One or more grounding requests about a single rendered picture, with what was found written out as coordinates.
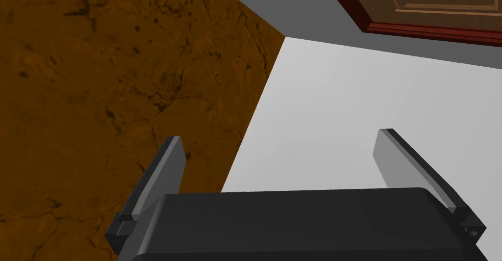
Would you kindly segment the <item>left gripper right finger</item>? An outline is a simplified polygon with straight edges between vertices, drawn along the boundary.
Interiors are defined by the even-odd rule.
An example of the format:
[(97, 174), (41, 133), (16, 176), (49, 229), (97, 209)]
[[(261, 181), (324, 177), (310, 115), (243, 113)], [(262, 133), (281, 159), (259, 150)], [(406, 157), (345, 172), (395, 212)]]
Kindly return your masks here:
[(378, 130), (373, 158), (389, 188), (426, 189), (452, 213), (470, 240), (480, 240), (486, 230), (484, 223), (395, 129)]

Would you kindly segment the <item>brown wooden door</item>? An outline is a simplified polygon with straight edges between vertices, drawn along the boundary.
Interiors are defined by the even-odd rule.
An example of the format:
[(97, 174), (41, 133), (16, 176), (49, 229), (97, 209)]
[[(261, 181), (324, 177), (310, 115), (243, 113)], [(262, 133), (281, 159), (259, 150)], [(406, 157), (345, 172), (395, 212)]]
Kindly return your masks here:
[(338, 0), (364, 33), (502, 47), (502, 0)]

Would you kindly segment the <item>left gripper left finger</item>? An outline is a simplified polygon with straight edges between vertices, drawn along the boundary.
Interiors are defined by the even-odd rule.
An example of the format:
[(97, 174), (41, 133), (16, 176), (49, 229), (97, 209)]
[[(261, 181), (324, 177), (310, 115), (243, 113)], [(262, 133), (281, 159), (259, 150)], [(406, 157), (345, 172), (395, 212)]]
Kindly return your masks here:
[(185, 165), (181, 137), (167, 137), (106, 230), (104, 236), (114, 255), (142, 255), (150, 251), (166, 195), (179, 192)]

